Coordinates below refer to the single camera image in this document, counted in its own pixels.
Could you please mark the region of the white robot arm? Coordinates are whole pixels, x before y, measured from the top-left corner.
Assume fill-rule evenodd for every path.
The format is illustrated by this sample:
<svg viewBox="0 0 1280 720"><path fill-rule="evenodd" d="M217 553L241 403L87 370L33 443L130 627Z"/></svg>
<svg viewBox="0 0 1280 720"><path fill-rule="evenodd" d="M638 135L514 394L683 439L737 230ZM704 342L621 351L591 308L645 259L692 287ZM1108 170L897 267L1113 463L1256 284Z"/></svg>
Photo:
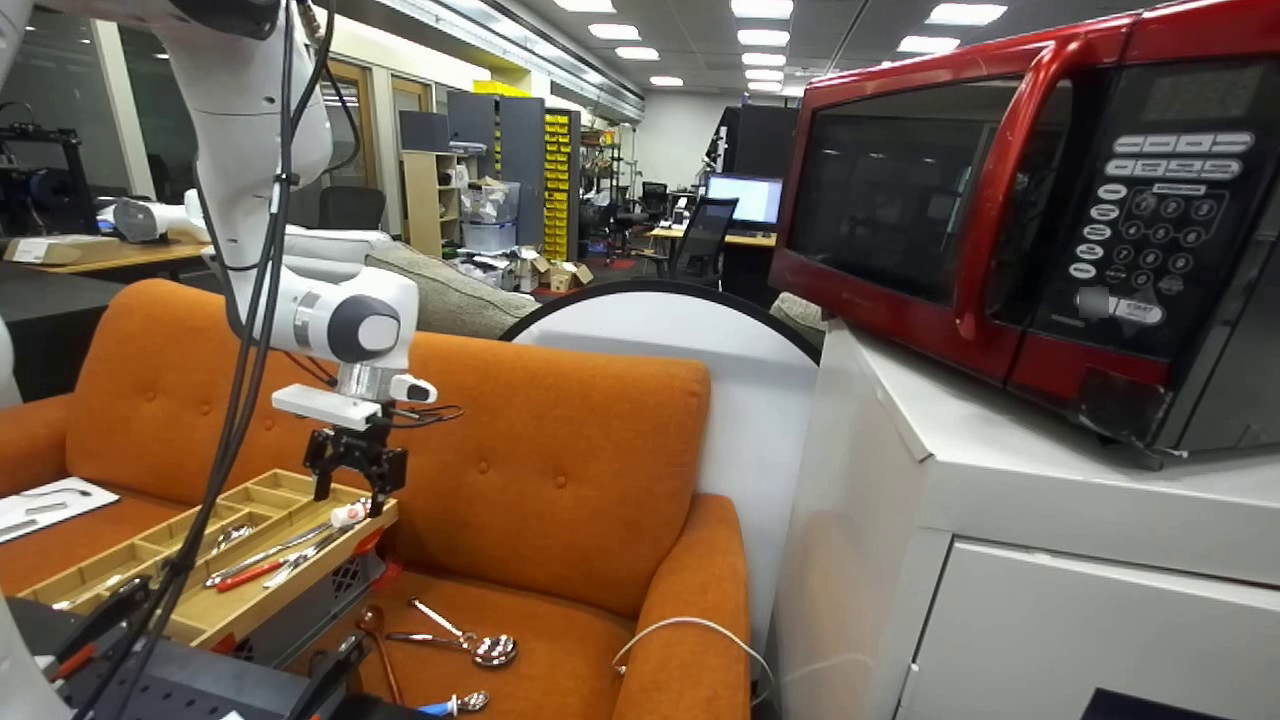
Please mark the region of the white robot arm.
<svg viewBox="0 0 1280 720"><path fill-rule="evenodd" d="M287 199L329 161L323 67L298 0L87 0L96 14L146 28L196 127L204 229L228 284L230 326L257 342L334 363L331 387L287 385L281 412L314 421L307 467L329 490L350 467L383 509L408 456L388 443L390 406L426 400L408 370L418 293L373 267L383 230L295 229Z"/></svg>

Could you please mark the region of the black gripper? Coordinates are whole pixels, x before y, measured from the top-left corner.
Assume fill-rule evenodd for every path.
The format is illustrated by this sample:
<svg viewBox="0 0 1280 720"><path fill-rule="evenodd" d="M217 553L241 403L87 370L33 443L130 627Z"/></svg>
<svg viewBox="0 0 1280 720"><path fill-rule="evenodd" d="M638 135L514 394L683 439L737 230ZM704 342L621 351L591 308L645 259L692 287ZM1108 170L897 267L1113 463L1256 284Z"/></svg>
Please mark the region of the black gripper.
<svg viewBox="0 0 1280 720"><path fill-rule="evenodd" d="M338 467L350 467L373 500L373 512L383 512L383 503L405 486L408 453L388 443L388 426L314 426L304 447L304 463L314 477L314 500L331 490L331 481Z"/></svg>

